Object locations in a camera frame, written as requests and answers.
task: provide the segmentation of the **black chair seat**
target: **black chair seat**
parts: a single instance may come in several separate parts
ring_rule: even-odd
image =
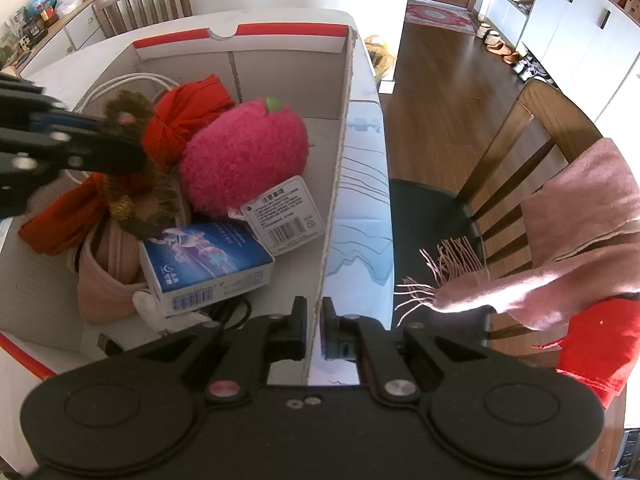
[[[433,274],[419,250],[425,249],[436,258],[438,244],[447,238],[466,236],[483,261],[478,226],[470,219],[466,203],[457,199],[455,194],[437,187],[398,179],[389,181],[389,194],[396,283],[401,283],[408,276],[418,283],[436,286]],[[394,307],[408,299],[409,296],[406,295],[394,296]],[[411,305],[405,305],[394,312],[394,326],[410,308]],[[443,333],[485,344],[492,312],[492,308],[484,307],[445,314],[420,306],[404,318],[402,325],[422,322]]]

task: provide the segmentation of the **red scarf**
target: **red scarf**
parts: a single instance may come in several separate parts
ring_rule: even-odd
[[[197,131],[233,106],[231,97],[214,75],[178,86],[156,105],[142,145],[147,155],[167,170],[180,160],[184,147]],[[130,182],[130,192],[139,192],[140,183],[135,176]],[[81,244],[91,227],[108,211],[101,193],[103,183],[103,174],[92,174],[25,223],[18,234],[34,251],[50,256]]]
[[[556,370],[586,384],[607,409],[640,356],[640,301],[610,298],[569,320]]]

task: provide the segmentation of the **rug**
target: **rug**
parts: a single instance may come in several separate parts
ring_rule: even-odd
[[[406,4],[404,20],[407,23],[448,28],[463,34],[474,35],[476,33],[471,13],[468,10],[440,2],[409,0]]]

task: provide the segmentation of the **pink plush toy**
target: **pink plush toy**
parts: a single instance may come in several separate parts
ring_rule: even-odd
[[[302,174],[308,157],[302,119],[273,97],[222,114],[187,143],[182,188],[194,207],[216,218]]]

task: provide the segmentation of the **chair backrest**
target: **chair backrest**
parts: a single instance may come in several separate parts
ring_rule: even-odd
[[[98,22],[107,38],[127,31],[125,20],[122,17],[122,8],[119,2],[124,3],[124,10],[130,23],[130,27],[140,28],[147,25],[180,18],[175,0],[95,0],[94,12]],[[167,11],[167,3],[171,10],[171,17]],[[191,16],[191,3],[189,0],[180,0],[184,16]]]
[[[472,216],[473,220],[477,221],[514,191],[538,167],[554,146],[557,146],[567,162],[571,163],[583,151],[602,138],[591,120],[561,91],[543,81],[530,79],[518,95],[498,133],[458,193],[460,199],[469,203],[478,194],[516,143],[524,127],[533,118],[536,118],[546,130],[549,139],[478,208]],[[482,240],[489,240],[520,218],[522,218],[522,209],[517,205],[485,230],[482,233]],[[528,243],[527,235],[522,234],[489,254],[486,262],[488,265],[494,264],[524,249]],[[508,274],[521,272],[531,267],[531,262],[527,262]]]

